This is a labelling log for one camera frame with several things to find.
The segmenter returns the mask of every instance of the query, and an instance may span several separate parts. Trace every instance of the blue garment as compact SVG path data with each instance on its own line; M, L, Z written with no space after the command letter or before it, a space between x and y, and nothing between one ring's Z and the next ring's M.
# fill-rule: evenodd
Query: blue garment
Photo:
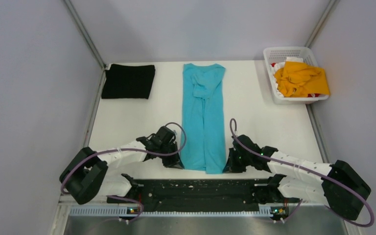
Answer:
M181 151L185 169L221 174L226 164L222 80L225 68L184 65L182 127L187 144Z

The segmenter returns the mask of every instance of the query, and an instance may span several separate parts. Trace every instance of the orange cloth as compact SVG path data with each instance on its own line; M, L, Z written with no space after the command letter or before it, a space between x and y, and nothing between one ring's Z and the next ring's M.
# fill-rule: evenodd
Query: orange cloth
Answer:
M327 94L329 88L323 68L301 62L286 61L275 73L278 90L284 97L307 97L308 94Z

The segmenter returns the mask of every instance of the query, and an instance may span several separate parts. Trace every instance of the folded black fabric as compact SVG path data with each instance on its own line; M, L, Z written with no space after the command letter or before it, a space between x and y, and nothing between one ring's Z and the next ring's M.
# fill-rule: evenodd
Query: folded black fabric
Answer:
M144 98L148 99L155 77L155 66L111 65L106 70L106 82L102 99Z

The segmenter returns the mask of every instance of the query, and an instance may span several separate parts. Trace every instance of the gray wall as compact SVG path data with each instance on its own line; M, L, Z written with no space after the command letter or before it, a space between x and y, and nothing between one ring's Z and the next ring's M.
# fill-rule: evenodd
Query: gray wall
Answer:
M60 0L0 0L0 235L48 234L100 75Z
M72 0L106 63L263 59L303 46L328 0Z
M376 1L340 1L313 51L331 89L314 105L331 158L349 162L366 180L376 213ZM376 234L376 224L368 233Z

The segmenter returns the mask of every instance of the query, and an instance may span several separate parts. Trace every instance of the laundry basket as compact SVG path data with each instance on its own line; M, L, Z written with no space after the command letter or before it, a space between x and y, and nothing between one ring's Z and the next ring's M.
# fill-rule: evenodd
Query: laundry basket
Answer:
M318 100L324 100L329 95L321 94L318 97L281 97L277 94L276 78L272 74L272 63L285 61L286 57L303 58L304 62L311 66L318 66L311 49L307 47L269 47L263 51L264 62L269 73L272 96L276 104L310 104Z

